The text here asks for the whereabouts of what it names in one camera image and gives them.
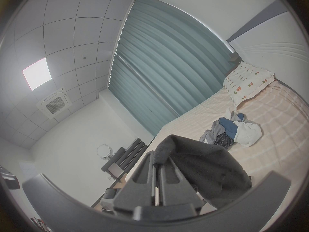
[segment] smoke detector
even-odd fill
[[[64,87],[56,90],[37,103],[37,108],[49,119],[54,118],[72,105]]]

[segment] white pillow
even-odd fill
[[[274,73],[241,62],[224,80],[223,87],[230,94],[235,108],[251,99],[275,80]]]

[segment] headboard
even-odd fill
[[[309,47],[290,12],[277,0],[227,42],[244,62],[275,73],[309,103]]]

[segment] curtain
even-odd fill
[[[109,89],[154,136],[222,88],[229,49],[183,11],[136,0],[112,65]]]

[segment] striped bed sheet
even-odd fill
[[[227,108],[232,111],[234,106],[226,89],[222,88],[203,103],[166,124],[144,155],[155,150],[170,134],[199,140],[215,120],[224,116]],[[250,147],[235,143],[229,148],[229,153],[248,175],[253,176],[256,183],[271,170],[292,181],[284,201],[264,226],[264,230],[289,205],[309,169],[309,108],[292,90],[274,81],[254,98],[242,102],[237,109],[247,119],[260,124],[262,137]],[[144,155],[128,173],[126,180],[131,177]]]

